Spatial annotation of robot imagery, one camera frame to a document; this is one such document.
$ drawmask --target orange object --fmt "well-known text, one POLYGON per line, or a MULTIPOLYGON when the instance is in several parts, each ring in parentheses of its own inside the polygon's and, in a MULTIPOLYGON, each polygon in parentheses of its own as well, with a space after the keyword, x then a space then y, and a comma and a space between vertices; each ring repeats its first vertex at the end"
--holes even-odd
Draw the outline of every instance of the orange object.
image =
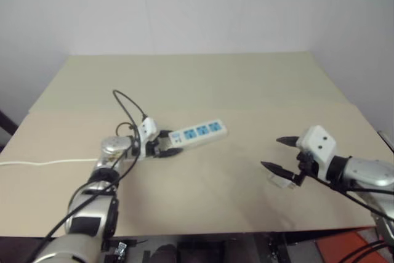
MULTIPOLYGON (((350 254, 355 249, 360 248, 368 243, 359 236, 356 232, 348 232, 338 235, 333 235, 327 238, 320 238, 316 241, 320 253, 325 263, 338 263, 347 254, 350 254)), ((350 258, 347 263, 353 262, 357 255, 350 258)), ((387 263, 387 261, 378 253, 373 252, 363 258, 361 263, 387 263)))

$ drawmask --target beige tabletop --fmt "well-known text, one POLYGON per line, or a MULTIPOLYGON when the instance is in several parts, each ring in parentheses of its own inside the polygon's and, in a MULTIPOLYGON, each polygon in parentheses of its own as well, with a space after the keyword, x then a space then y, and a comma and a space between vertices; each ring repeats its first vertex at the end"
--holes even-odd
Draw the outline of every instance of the beige tabletop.
MULTIPOLYGON (((274 186, 260 164, 296 170, 297 150, 275 139, 299 135, 313 124, 336 138, 341 155, 393 161, 308 53, 70 57, 0 162, 98 157, 100 141, 126 119, 111 97, 113 88, 129 94, 163 129, 220 118, 229 131, 223 140, 178 156, 138 162, 119 187, 116 235, 373 224, 367 210, 313 180, 295 189, 274 186)), ((1 166, 0 235, 45 235, 93 165, 1 166)))

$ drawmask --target white power strip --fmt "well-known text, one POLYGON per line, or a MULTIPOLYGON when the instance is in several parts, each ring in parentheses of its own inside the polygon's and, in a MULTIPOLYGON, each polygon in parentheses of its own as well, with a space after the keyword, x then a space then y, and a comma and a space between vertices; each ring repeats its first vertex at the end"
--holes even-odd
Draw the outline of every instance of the white power strip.
POLYGON ((221 120, 217 119, 170 132, 168 137, 171 147, 187 148, 216 141, 226 135, 227 128, 221 120))

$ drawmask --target white cable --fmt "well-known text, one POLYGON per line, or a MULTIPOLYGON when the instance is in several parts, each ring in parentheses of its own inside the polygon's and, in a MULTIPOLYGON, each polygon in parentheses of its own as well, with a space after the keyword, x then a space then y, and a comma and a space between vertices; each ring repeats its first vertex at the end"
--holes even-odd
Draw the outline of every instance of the white cable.
POLYGON ((0 163, 0 166, 6 166, 8 164, 30 164, 32 166, 44 166, 46 164, 54 164, 54 163, 80 163, 83 161, 97 161, 97 158, 87 158, 83 160, 53 160, 53 161, 48 161, 46 163, 34 163, 31 161, 5 161, 3 163, 0 163))

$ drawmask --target blue outlet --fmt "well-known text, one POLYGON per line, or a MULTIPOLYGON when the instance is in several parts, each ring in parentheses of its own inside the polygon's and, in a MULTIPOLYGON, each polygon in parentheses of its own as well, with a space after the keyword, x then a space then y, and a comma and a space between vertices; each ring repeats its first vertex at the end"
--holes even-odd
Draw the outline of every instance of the blue outlet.
POLYGON ((208 124, 209 129, 211 130, 211 132, 215 132, 215 131, 219 131, 222 129, 222 127, 220 126, 219 123, 210 123, 208 124))
POLYGON ((202 135, 206 135, 209 133, 209 130, 206 126, 199 126, 196 128, 197 133, 202 136, 202 135))
POLYGON ((187 140, 197 137, 197 134, 194 129, 189 129, 187 131, 184 131, 183 133, 185 134, 185 138, 187 140))

